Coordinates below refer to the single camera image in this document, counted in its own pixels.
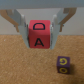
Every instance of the block top face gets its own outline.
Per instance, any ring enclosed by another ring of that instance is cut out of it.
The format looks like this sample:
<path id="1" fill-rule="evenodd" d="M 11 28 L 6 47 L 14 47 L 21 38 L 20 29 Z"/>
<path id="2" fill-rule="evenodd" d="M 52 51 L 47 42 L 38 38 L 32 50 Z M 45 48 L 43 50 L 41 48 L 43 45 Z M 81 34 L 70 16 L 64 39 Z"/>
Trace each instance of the block top face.
<path id="1" fill-rule="evenodd" d="M 57 66 L 70 67 L 70 57 L 58 56 Z"/>
<path id="2" fill-rule="evenodd" d="M 50 35 L 50 20 L 30 20 L 29 35 Z"/>

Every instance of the pink block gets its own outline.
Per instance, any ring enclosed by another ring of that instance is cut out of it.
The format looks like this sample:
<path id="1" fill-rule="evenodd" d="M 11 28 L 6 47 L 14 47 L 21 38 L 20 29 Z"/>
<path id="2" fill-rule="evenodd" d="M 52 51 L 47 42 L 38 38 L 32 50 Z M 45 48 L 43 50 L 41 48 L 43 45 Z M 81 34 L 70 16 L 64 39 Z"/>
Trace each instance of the pink block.
<path id="1" fill-rule="evenodd" d="M 30 48 L 50 48 L 50 20 L 31 20 L 28 37 Z"/>

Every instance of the red cube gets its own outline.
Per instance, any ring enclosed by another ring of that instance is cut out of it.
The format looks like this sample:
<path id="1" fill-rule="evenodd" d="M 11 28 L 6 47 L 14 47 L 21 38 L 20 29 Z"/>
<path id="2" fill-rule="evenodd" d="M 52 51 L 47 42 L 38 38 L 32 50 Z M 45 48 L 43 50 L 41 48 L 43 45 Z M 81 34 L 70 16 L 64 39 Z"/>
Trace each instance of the red cube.
<path id="1" fill-rule="evenodd" d="M 50 20 L 31 20 L 28 37 L 30 48 L 50 48 Z"/>

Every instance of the cube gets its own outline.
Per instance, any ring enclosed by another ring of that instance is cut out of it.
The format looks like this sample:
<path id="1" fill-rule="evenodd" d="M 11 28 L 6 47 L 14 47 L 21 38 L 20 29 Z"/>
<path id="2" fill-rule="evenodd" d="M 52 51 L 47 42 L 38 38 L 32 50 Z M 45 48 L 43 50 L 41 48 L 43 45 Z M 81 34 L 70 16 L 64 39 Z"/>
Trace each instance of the cube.
<path id="1" fill-rule="evenodd" d="M 30 48 L 50 48 L 50 20 L 31 20 L 28 38 Z"/>
<path id="2" fill-rule="evenodd" d="M 57 70 L 58 73 L 70 74 L 70 57 L 58 56 Z"/>

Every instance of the small dark cube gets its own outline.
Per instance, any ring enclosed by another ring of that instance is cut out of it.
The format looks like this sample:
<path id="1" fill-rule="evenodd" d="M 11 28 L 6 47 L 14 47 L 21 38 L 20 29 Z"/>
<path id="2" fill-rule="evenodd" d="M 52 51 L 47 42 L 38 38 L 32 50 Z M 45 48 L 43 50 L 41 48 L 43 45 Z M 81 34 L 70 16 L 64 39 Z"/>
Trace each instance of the small dark cube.
<path id="1" fill-rule="evenodd" d="M 70 57 L 58 56 L 57 70 L 58 73 L 70 74 Z"/>

